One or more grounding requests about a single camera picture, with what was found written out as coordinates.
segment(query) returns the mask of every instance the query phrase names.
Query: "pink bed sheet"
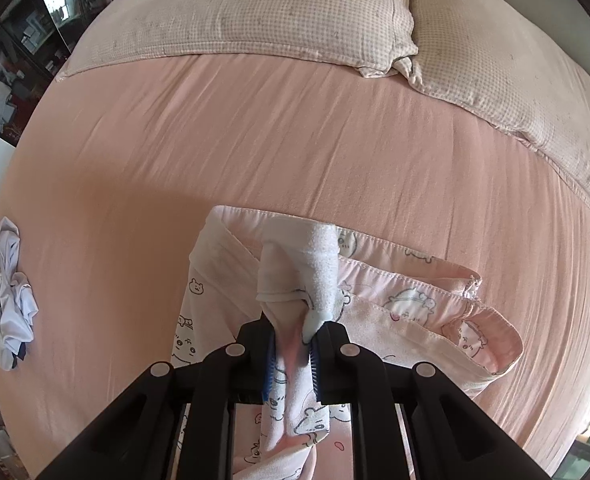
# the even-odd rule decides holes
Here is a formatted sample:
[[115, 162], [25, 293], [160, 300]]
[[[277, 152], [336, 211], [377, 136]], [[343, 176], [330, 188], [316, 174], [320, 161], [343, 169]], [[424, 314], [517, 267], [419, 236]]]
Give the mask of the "pink bed sheet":
[[401, 77], [280, 57], [186, 56], [53, 83], [0, 218], [40, 313], [0, 406], [35, 475], [171, 354], [213, 205], [333, 222], [476, 269], [525, 353], [478, 402], [549, 472], [590, 399], [590, 211], [538, 156]]

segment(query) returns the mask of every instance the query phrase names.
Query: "cartoon print fabric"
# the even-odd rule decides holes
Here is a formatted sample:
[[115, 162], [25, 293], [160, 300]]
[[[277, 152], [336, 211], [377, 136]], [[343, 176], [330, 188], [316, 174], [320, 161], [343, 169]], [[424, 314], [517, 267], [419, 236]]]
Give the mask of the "cartoon print fabric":
[[386, 362], [434, 362], [469, 396], [522, 353], [514, 327], [478, 300], [477, 273], [331, 224], [217, 206], [190, 263], [175, 367], [234, 342], [262, 312], [275, 329], [269, 400], [237, 407], [234, 480], [352, 478], [350, 406], [313, 392], [308, 342], [325, 320]]

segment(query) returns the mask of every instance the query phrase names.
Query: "pillow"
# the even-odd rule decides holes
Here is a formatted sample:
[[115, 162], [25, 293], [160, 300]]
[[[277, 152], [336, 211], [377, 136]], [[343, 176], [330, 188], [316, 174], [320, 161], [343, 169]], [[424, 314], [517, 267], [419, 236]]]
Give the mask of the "pillow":
[[590, 76], [503, 0], [411, 0], [409, 84], [544, 155], [590, 206]]
[[251, 53], [345, 64], [383, 76], [417, 52], [408, 0], [115, 0], [59, 78], [119, 62]]

